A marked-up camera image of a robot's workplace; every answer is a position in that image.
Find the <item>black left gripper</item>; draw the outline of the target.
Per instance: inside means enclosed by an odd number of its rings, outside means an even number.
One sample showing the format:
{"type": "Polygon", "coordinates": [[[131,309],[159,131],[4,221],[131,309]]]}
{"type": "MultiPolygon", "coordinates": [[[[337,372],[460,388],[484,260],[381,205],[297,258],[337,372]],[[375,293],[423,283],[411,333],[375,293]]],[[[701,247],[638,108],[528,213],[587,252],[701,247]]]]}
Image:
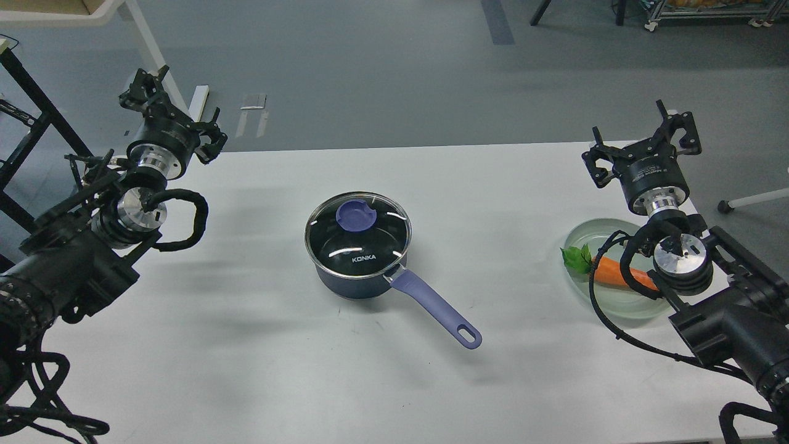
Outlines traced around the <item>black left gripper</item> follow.
{"type": "Polygon", "coordinates": [[[122,109],[144,116],[141,127],[127,147],[127,158],[138,165],[158,169],[167,180],[186,173],[192,155],[202,164],[219,157],[228,136],[219,127],[221,109],[215,107],[209,121],[192,121],[176,109],[163,86],[169,73],[163,65],[155,73],[138,68],[131,82],[119,96],[122,109]]]}

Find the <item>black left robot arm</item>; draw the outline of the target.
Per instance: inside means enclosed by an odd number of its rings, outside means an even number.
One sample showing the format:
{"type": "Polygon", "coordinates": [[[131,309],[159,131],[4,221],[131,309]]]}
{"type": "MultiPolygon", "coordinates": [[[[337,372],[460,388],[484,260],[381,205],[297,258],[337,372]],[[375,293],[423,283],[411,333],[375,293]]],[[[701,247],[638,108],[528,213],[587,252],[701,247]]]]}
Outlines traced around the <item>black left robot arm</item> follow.
{"type": "Polygon", "coordinates": [[[63,437],[40,419],[75,430],[72,442],[94,443],[109,425],[71,413],[59,396],[70,361],[42,351],[43,336],[61,319],[70,325],[110,306],[139,279],[134,264],[149,250],[180,251],[202,239],[209,206],[190,189],[168,189],[192,157],[208,164],[227,135],[214,113],[195,121],[170,100],[156,72],[140,68],[119,96],[142,125],[124,157],[68,155],[84,164],[76,193],[34,220],[22,242],[25,258],[2,273],[2,435],[32,428],[63,437]]]}

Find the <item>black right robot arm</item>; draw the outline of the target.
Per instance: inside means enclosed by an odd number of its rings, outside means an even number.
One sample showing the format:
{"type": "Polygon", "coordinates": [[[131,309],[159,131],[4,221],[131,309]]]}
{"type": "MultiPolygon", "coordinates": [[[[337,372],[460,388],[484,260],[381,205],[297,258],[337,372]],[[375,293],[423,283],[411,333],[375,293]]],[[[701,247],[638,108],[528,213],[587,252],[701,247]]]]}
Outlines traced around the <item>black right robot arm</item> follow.
{"type": "Polygon", "coordinates": [[[736,377],[755,388],[767,408],[730,402],[721,408],[719,426],[727,443],[742,442],[738,416],[765,422],[778,443],[787,442],[787,281],[718,226],[681,209],[690,188],[680,155],[702,152],[691,112],[672,112],[657,101],[661,122],[651,137],[611,146],[597,127],[581,159],[594,184],[619,181],[631,213],[646,223],[629,235],[617,230],[598,251],[581,248],[595,314],[618,340],[696,368],[736,377]],[[622,245],[616,275],[649,300],[674,310],[669,321],[690,356],[637,340],[604,314],[595,284],[603,282],[606,253],[622,245]]]}

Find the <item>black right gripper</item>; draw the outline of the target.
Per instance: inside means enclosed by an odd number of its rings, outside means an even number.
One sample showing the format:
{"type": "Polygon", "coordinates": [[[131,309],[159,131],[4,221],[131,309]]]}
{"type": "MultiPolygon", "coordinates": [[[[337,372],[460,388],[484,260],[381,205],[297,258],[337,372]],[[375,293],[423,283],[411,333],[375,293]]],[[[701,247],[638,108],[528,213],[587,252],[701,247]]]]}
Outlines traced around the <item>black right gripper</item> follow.
{"type": "Polygon", "coordinates": [[[700,155],[703,151],[692,112],[668,110],[662,99],[657,99],[656,106],[662,122],[648,144],[609,146],[604,144],[599,128],[592,127],[594,141],[581,155],[595,186],[602,189],[611,181],[619,181],[628,210],[642,216],[658,211],[653,202],[660,197],[673,199],[672,208],[688,199],[690,191],[678,156],[700,155]]]}

